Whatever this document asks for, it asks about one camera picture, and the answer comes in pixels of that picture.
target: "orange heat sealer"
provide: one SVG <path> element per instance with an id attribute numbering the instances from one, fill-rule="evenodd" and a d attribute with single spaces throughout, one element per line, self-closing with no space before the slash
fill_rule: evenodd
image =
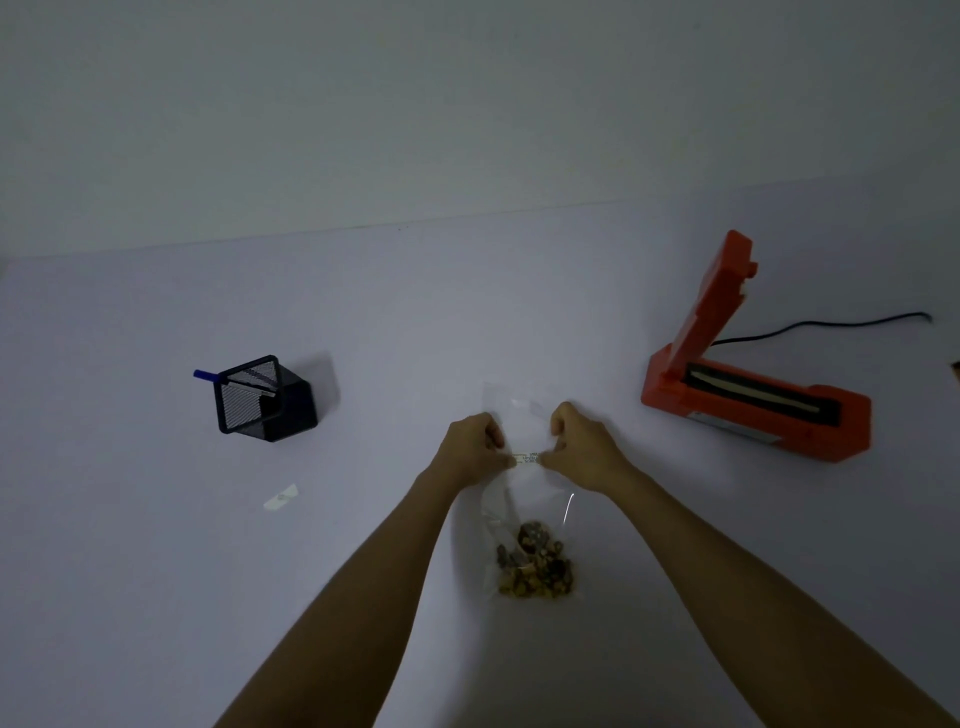
<path id="1" fill-rule="evenodd" d="M 845 389 L 801 387 L 702 358 L 740 307 L 756 275 L 753 242 L 727 233 L 673 344 L 650 357 L 644 404 L 832 463 L 870 448 L 870 399 Z"/>

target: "hand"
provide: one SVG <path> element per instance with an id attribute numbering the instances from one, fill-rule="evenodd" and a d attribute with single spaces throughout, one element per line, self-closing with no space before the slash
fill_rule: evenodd
<path id="1" fill-rule="evenodd" d="M 550 432 L 557 436 L 557 446 L 540 454 L 540 464 L 581 488 L 606 493 L 621 475 L 636 472 L 604 424 L 580 414 L 568 401 L 551 416 Z"/>
<path id="2" fill-rule="evenodd" d="M 448 481 L 459 493 L 516 465 L 512 455 L 498 452 L 504 445 L 503 432 L 492 415 L 472 415 L 450 425 L 427 470 Z"/>

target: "forearm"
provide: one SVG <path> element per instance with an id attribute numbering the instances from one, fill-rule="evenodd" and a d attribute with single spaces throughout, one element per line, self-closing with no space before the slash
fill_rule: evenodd
<path id="1" fill-rule="evenodd" d="M 651 478 L 613 480 L 612 500 L 766 725 L 956 725 L 816 601 Z"/>
<path id="2" fill-rule="evenodd" d="M 455 491 L 424 472 L 217 723 L 368 726 L 386 699 Z"/>

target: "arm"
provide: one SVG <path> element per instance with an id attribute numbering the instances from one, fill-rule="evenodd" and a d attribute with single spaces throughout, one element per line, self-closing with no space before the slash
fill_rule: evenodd
<path id="1" fill-rule="evenodd" d="M 394 682 L 457 494 L 516 464 L 490 415 L 453 423 L 430 466 L 307 607 L 215 728 L 371 726 Z"/>
<path id="2" fill-rule="evenodd" d="M 607 429 L 562 404 L 544 467 L 610 497 L 654 552 L 760 719 L 787 726 L 956 726 L 826 609 L 631 465 Z"/>

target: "white table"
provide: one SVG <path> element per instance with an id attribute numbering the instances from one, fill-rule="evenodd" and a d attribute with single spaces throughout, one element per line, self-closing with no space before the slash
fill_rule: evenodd
<path id="1" fill-rule="evenodd" d="M 483 381 L 556 385 L 609 417 L 671 492 L 960 714 L 960 388 L 935 328 L 716 350 L 872 397 L 874 448 L 840 465 L 639 403 L 728 228 L 760 263 L 729 333 L 945 309 L 864 194 L 810 182 L 15 263 L 0 283 L 5 725 L 211 724 Z M 315 384 L 332 364 L 339 405 L 274 445 L 220 434 L 191 371 L 265 353 Z M 290 483 L 300 496 L 264 511 Z M 513 604 L 479 593 L 478 497 L 440 538 L 380 724 L 756 725 L 608 502 L 571 509 L 583 598 Z"/>

